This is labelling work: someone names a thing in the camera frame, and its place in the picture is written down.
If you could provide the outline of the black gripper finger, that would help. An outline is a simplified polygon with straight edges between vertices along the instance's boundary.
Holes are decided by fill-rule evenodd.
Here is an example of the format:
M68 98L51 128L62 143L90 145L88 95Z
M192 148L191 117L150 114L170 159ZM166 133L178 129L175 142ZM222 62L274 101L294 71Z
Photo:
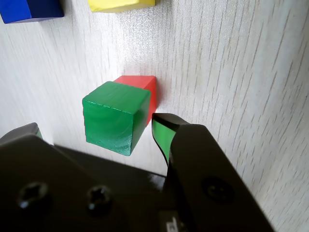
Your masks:
M166 186L188 232L270 232L272 226L209 130L154 113L152 135L168 167Z
M36 123L0 140L3 232L157 232L164 177L50 145Z

